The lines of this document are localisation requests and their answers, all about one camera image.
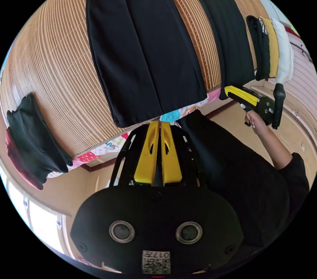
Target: window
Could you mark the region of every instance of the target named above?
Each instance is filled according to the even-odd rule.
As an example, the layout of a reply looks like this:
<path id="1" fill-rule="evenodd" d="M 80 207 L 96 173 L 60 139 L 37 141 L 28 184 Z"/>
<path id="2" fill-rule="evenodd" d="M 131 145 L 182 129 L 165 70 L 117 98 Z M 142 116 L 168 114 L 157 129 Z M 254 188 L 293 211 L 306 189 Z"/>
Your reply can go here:
<path id="1" fill-rule="evenodd" d="M 56 213 L 44 210 L 32 201 L 29 201 L 29 205 L 34 234 L 44 243 L 64 254 L 58 237 Z"/>
<path id="2" fill-rule="evenodd" d="M 8 183 L 8 194 L 22 220 L 33 233 L 47 245 L 65 254 L 59 239 L 61 221 L 58 221 L 59 219 L 57 217 L 60 214 L 48 208 L 40 207 L 27 196 L 24 196 L 24 194 L 10 182 Z"/>
<path id="3" fill-rule="evenodd" d="M 7 176 L 4 174 L 3 170 L 0 168 L 0 177 L 4 184 L 4 187 L 7 189 Z"/>
<path id="4" fill-rule="evenodd" d="M 29 227 L 29 220 L 27 217 L 27 208 L 25 207 L 23 203 L 23 194 L 19 192 L 11 183 L 9 183 L 9 197 L 15 206 L 17 212 L 20 214 L 22 220 L 26 223 L 26 225 Z"/>

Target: hand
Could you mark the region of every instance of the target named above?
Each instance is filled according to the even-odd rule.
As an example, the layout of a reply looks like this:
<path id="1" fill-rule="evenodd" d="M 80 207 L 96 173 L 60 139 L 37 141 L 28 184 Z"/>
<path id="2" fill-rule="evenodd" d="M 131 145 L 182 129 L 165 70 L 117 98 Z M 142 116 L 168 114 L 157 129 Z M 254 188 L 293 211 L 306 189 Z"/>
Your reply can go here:
<path id="1" fill-rule="evenodd" d="M 265 135 L 269 131 L 269 127 L 265 125 L 265 122 L 262 120 L 262 118 L 253 110 L 246 112 L 245 121 L 247 123 L 251 123 L 254 133 L 258 136 Z"/>

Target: screw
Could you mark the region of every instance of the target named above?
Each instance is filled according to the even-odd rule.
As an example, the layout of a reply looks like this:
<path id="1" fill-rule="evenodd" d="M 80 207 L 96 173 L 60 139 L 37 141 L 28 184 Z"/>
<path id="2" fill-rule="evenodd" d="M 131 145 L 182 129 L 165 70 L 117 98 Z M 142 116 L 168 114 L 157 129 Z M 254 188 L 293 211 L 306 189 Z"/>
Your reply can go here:
<path id="1" fill-rule="evenodd" d="M 162 195 L 159 192 L 155 191 L 151 195 L 151 200 L 152 201 L 159 201 L 161 199 L 161 197 L 162 197 Z"/>
<path id="2" fill-rule="evenodd" d="M 84 243 L 79 243 L 78 247 L 79 247 L 79 250 L 82 252 L 87 251 L 87 246 Z"/>
<path id="3" fill-rule="evenodd" d="M 233 251 L 235 250 L 235 246 L 234 245 L 229 245 L 226 250 L 225 250 L 225 254 L 226 255 L 230 255 L 233 253 Z"/>

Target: red cloth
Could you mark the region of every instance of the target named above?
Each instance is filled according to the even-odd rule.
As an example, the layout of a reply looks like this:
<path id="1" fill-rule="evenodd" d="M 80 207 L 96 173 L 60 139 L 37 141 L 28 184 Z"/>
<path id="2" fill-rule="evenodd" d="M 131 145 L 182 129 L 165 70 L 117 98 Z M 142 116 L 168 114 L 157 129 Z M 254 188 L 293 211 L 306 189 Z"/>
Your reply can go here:
<path id="1" fill-rule="evenodd" d="M 285 27 L 285 30 L 286 30 L 287 32 L 289 32 L 290 34 L 293 34 L 294 36 L 296 36 L 296 37 L 298 37 L 299 39 L 301 39 L 301 37 L 300 37 L 299 35 L 297 35 L 291 28 L 286 27 L 286 26 L 284 26 L 284 27 Z"/>
<path id="2" fill-rule="evenodd" d="M 9 159 L 21 177 L 24 178 L 24 180 L 26 180 L 32 187 L 38 190 L 43 190 L 43 183 L 25 166 L 25 163 L 12 137 L 10 127 L 6 132 L 6 149 Z"/>

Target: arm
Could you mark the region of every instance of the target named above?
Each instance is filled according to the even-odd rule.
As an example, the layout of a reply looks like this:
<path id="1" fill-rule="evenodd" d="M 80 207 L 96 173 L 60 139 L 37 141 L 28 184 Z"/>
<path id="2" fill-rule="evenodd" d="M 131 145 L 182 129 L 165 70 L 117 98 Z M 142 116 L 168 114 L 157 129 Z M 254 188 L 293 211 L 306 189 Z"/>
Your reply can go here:
<path id="1" fill-rule="evenodd" d="M 259 135 L 263 146 L 272 159 L 273 165 L 277 170 L 285 168 L 292 160 L 292 154 L 277 138 L 270 128 L 265 135 Z"/>
<path id="2" fill-rule="evenodd" d="M 254 111 L 246 113 L 246 122 L 250 122 L 253 131 L 260 138 L 270 155 L 274 167 L 285 179 L 289 191 L 289 216 L 284 227 L 294 219 L 309 193 L 305 164 L 297 153 L 291 154 L 271 129 L 265 125 L 261 117 Z"/>
<path id="3" fill-rule="evenodd" d="M 272 130 L 265 125 L 262 118 L 256 112 L 249 111 L 246 113 L 246 122 L 251 122 L 253 131 L 258 135 L 271 157 L 274 167 L 277 170 L 285 168 L 291 162 L 293 156 Z"/>

